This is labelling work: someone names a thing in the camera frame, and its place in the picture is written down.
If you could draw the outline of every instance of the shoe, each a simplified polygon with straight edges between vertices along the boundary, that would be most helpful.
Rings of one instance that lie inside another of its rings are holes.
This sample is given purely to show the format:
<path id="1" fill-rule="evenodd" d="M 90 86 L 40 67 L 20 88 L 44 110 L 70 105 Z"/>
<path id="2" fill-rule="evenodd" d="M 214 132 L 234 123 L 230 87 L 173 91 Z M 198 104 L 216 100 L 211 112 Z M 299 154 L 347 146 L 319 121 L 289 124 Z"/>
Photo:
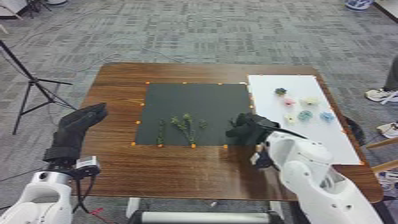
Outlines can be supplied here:
<path id="1" fill-rule="evenodd" d="M 374 101 L 374 102 L 379 102 L 385 100 L 385 98 L 390 96 L 390 94 L 394 94 L 395 91 L 383 91 L 383 89 L 378 89 L 378 90 L 369 90 L 365 93 L 363 93 L 363 97 Z M 390 98 L 388 102 L 398 102 L 398 95 Z"/>
<path id="2" fill-rule="evenodd" d="M 398 123 L 383 124 L 376 127 L 376 130 L 385 138 L 395 138 L 398 137 Z"/>

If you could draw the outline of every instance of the colorful object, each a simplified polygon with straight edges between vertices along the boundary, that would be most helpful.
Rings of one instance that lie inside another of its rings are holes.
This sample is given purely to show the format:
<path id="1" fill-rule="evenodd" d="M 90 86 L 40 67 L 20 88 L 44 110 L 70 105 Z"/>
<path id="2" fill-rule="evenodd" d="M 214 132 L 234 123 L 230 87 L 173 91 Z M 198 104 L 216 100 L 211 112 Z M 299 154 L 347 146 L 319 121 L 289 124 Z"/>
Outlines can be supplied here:
<path id="1" fill-rule="evenodd" d="M 285 121 L 287 121 L 289 124 L 294 124 L 294 121 L 296 120 L 294 120 L 294 116 L 291 114 L 285 114 L 283 115 L 283 119 L 285 119 Z"/>
<path id="2" fill-rule="evenodd" d="M 308 105 L 308 106 L 315 106 L 319 104 L 319 100 L 315 97 L 307 97 L 301 102 Z"/>
<path id="3" fill-rule="evenodd" d="M 308 121 L 308 119 L 312 118 L 312 113 L 308 110 L 303 110 L 299 113 L 298 113 L 298 116 L 296 116 L 298 120 L 299 121 Z"/>
<path id="4" fill-rule="evenodd" d="M 335 117 L 333 117 L 331 113 L 323 112 L 323 113 L 319 114 L 319 119 L 321 119 L 326 123 L 330 123 L 330 122 L 333 121 Z"/>
<path id="5" fill-rule="evenodd" d="M 294 105 L 294 100 L 285 98 L 282 103 L 283 103 L 283 106 L 291 107 Z"/>
<path id="6" fill-rule="evenodd" d="M 283 96 L 285 92 L 287 92 L 287 90 L 285 90 L 283 88 L 276 88 L 276 89 L 275 89 L 275 94 L 276 94 L 278 96 Z"/>

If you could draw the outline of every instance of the cable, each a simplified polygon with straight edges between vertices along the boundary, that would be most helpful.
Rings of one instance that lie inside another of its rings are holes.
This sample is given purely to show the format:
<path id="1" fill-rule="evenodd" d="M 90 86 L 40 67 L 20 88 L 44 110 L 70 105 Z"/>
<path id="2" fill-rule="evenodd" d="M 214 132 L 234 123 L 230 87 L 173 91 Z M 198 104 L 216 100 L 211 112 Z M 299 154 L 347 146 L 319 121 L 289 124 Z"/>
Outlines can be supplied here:
<path id="1" fill-rule="evenodd" d="M 36 169 L 26 171 L 26 172 L 22 172 L 22 173 L 19 173 L 17 175 L 13 175 L 13 176 L 3 178 L 3 179 L 0 180 L 0 183 L 1 183 L 3 181 L 6 181 L 6 180 L 13 179 L 15 177 L 22 176 L 24 174 L 31 173 L 33 171 L 40 170 L 42 168 L 44 168 L 44 167 L 40 167 L 40 168 L 36 168 Z"/>
<path id="2" fill-rule="evenodd" d="M 95 9 L 88 10 L 79 17 L 74 17 L 72 19 L 68 19 L 67 21 L 63 21 L 61 23 L 58 23 L 56 25 L 52 25 L 47 29 L 44 29 L 44 31 L 40 31 L 38 33 L 35 33 L 33 35 L 28 36 L 28 34 L 22 36 L 22 38 L 17 40 L 15 44 L 10 46 L 10 48 L 13 48 L 17 45 L 24 44 L 28 42 L 28 40 L 40 34 L 44 34 L 52 28 L 61 29 L 65 26 L 68 26 L 70 24 L 67 24 L 68 22 L 81 21 L 79 19 L 88 16 L 93 12 L 97 12 L 100 9 L 108 8 L 109 6 L 113 6 L 113 4 L 97 7 Z"/>
<path id="3" fill-rule="evenodd" d="M 8 206 L 3 206 L 3 207 L 0 208 L 0 211 L 1 211 L 3 209 L 6 209 L 6 208 L 10 208 L 10 205 L 8 205 Z"/>
<path id="4" fill-rule="evenodd" d="M 81 183 L 79 183 L 79 179 L 74 179 L 74 182 L 76 182 L 77 204 L 76 204 L 76 206 L 74 206 L 74 208 L 72 208 L 72 213 L 76 212 L 77 207 L 79 207 L 79 208 L 83 209 L 83 212 L 84 212 L 86 214 L 90 214 L 90 215 L 102 221 L 102 223 L 106 223 L 106 224 L 116 224 L 116 222 L 108 221 L 108 220 L 97 215 L 97 213 L 88 212 L 88 209 L 86 209 L 86 207 L 84 207 L 84 205 L 83 205 L 83 200 L 84 200 L 84 198 L 86 198 L 86 196 L 88 196 L 88 193 L 90 193 L 90 190 L 92 190 L 92 186 L 93 186 L 93 183 L 95 183 L 95 176 L 90 176 L 90 185 L 88 185 L 88 188 L 86 188 L 86 190 L 84 190 L 83 196 L 81 196 Z"/>
<path id="5" fill-rule="evenodd" d="M 86 214 L 90 214 L 88 209 L 84 208 L 84 205 L 83 205 L 83 200 L 81 200 L 81 184 L 79 184 L 79 179 L 77 178 L 74 179 L 74 182 L 76 182 L 77 204 L 72 208 L 72 213 L 76 212 L 77 207 L 79 207 L 83 209 L 83 212 Z"/>
<path id="6" fill-rule="evenodd" d="M 79 184 L 79 180 L 76 179 L 76 193 L 77 193 L 77 204 L 72 208 L 72 213 L 76 212 L 77 210 L 77 207 L 81 207 L 84 213 L 90 213 L 88 212 L 88 209 L 84 208 L 84 205 L 83 205 L 83 200 L 84 200 L 84 197 L 88 196 L 88 193 L 90 193 L 90 190 L 92 190 L 92 186 L 93 186 L 93 183 L 95 183 L 95 176 L 90 177 L 90 185 L 88 185 L 88 188 L 84 190 L 84 193 L 83 193 L 83 197 L 81 197 L 81 184 Z"/>

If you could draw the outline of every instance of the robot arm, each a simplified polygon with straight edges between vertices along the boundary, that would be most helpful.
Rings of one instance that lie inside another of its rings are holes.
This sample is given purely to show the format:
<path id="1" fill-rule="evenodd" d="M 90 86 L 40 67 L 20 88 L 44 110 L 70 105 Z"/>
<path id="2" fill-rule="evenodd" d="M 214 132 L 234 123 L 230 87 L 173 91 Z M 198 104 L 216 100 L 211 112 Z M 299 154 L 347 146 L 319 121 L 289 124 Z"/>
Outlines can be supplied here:
<path id="1" fill-rule="evenodd" d="M 264 144 L 280 182 L 296 194 L 310 223 L 381 224 L 356 186 L 331 168 L 331 154 L 321 143 L 273 131 Z"/>
<path id="2" fill-rule="evenodd" d="M 60 119 L 52 144 L 42 159 L 49 164 L 44 171 L 33 174 L 19 200 L 0 217 L 0 224 L 70 223 L 70 187 L 67 184 L 70 179 L 79 180 L 99 173 L 95 157 L 83 160 L 77 158 L 84 132 L 104 117 L 104 104 L 97 104 L 74 111 Z"/>

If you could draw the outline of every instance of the small plant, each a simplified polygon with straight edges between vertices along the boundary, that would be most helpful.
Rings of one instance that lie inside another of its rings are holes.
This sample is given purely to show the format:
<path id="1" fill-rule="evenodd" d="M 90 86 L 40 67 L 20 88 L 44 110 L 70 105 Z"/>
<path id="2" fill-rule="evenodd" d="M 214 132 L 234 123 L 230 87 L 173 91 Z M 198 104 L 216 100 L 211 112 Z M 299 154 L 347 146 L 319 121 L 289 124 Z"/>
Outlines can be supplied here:
<path id="1" fill-rule="evenodd" d="M 157 121 L 157 138 L 156 138 L 157 147 L 164 145 L 164 121 Z"/>
<path id="2" fill-rule="evenodd" d="M 170 124 L 177 128 L 177 130 L 182 132 L 184 138 L 188 140 L 191 148 L 195 148 L 196 143 L 196 134 L 195 134 L 195 127 L 193 127 L 193 118 L 188 113 L 182 114 L 182 120 L 179 121 L 177 117 L 173 116 L 170 118 Z M 205 129 L 207 123 L 203 120 L 198 120 L 198 129 L 200 131 Z"/>

